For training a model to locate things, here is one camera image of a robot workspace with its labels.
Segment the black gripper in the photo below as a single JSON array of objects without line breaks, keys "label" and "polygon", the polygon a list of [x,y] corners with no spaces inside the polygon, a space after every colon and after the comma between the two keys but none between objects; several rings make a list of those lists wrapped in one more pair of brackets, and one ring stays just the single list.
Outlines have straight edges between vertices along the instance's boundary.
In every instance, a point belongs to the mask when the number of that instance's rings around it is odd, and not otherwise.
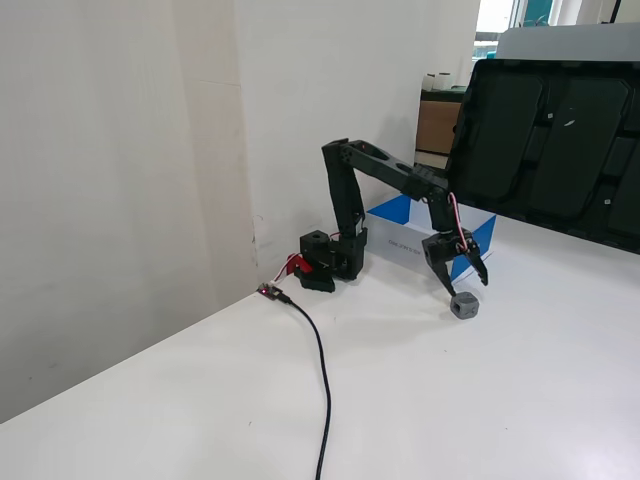
[{"label": "black gripper", "polygon": [[482,260],[479,244],[469,230],[462,229],[462,233],[464,237],[460,236],[458,230],[436,233],[422,241],[427,264],[451,297],[456,295],[456,291],[447,263],[458,256],[466,258],[484,286],[489,283],[488,270]]}]

